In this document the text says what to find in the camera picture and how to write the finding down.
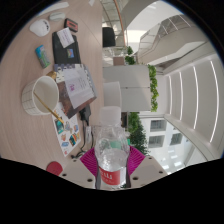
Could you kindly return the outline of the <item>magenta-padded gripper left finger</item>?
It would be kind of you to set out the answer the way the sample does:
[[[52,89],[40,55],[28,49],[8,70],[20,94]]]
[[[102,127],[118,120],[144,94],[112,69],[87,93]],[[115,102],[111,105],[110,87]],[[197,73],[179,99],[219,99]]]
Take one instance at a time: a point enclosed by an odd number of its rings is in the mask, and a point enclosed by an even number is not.
[[[84,188],[99,189],[99,169],[94,149],[88,150],[80,158],[73,158],[60,177]]]

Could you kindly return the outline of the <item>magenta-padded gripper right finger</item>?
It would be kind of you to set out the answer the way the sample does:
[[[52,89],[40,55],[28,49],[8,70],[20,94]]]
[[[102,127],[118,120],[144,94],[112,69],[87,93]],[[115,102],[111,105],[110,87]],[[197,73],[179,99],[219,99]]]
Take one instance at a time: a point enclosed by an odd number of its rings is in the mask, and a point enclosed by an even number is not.
[[[153,156],[145,156],[138,149],[130,147],[127,160],[127,188],[140,188],[167,175]]]

